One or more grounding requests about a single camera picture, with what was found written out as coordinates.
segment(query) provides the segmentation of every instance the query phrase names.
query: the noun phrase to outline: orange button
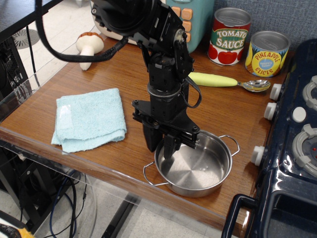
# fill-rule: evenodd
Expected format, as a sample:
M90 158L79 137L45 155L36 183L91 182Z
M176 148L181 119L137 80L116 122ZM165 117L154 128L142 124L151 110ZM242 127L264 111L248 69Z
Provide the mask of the orange button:
M178 17L180 17L180 12L181 12L180 7L172 6L172 9L173 9L173 11L176 13L176 15L177 15Z
M190 40L192 39L192 34L190 34L189 32L186 32L187 38L186 38L186 42L190 42Z
M184 20L190 20L193 17L193 10L189 8L184 8L182 10L182 18Z
M183 27L185 31L190 31L192 29L192 23L190 21L183 21Z

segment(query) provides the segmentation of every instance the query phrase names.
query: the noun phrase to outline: teal toy appliance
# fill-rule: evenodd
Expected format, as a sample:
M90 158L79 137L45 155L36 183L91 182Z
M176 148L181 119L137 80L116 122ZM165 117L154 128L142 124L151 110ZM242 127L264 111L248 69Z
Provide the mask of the teal toy appliance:
M188 51L193 52L202 37L212 29L214 0L166 0L166 4L183 21Z

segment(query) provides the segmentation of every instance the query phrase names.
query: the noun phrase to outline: spoon bowl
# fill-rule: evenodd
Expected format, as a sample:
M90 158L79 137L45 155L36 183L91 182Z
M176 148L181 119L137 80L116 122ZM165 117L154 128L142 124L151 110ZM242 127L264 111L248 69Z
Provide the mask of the spoon bowl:
M250 92L263 92L267 89L270 88L271 83L267 80L252 80L249 82L245 82L245 83L241 83L238 82L238 85L245 88L246 90L250 91Z

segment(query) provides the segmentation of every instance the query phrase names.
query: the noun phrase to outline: blue towel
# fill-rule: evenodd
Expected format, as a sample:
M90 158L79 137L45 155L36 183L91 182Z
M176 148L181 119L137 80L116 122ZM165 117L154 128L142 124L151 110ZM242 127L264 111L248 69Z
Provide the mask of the blue towel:
M127 131L117 88L56 100L57 111L52 144L67 153L94 149L120 141Z

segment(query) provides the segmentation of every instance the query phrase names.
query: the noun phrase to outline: stainless steel pot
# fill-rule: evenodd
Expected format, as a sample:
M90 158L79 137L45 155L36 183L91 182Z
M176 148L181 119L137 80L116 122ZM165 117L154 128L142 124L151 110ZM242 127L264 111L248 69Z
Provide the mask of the stainless steel pot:
M220 139L229 137L237 144L238 150L231 154L226 144ZM232 156L240 151L238 142L228 136L215 136L201 130L196 149L184 144L171 159L164 158L163 141L155 151L155 161L144 166L143 175L153 186L167 185L173 192L186 197L203 197L219 188L228 177L232 168ZM146 176L146 168L156 164L164 183L153 184Z

